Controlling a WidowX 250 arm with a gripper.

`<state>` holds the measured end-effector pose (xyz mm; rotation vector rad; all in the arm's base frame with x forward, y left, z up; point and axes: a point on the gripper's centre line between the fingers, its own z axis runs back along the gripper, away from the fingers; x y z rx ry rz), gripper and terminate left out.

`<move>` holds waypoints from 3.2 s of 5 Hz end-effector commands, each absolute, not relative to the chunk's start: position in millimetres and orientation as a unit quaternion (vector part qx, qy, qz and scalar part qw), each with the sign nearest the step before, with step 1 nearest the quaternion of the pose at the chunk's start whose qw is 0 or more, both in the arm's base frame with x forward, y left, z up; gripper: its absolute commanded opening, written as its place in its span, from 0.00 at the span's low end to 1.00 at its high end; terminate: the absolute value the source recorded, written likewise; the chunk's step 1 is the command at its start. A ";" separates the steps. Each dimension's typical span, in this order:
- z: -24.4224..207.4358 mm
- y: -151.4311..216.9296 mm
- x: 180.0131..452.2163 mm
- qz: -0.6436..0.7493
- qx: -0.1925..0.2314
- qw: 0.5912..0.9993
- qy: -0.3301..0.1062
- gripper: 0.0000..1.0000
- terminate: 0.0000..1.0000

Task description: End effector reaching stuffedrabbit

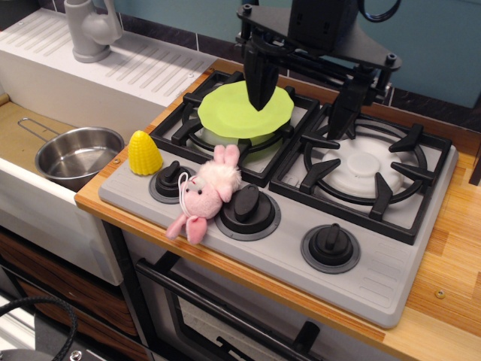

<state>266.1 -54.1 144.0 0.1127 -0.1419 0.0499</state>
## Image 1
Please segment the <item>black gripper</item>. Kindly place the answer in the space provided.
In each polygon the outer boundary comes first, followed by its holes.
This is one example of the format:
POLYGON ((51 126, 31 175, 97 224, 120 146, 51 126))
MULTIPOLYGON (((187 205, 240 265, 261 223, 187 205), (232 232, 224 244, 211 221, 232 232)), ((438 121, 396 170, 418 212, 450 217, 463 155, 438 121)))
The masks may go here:
POLYGON ((237 10, 237 41, 250 104, 262 110, 274 94, 280 68, 293 70, 339 89, 327 139, 341 138, 363 104, 386 97, 390 77, 401 67, 401 60, 370 38, 357 18, 382 23, 400 5, 396 1, 387 11, 372 14, 363 1, 293 1, 290 8, 244 2, 237 10))

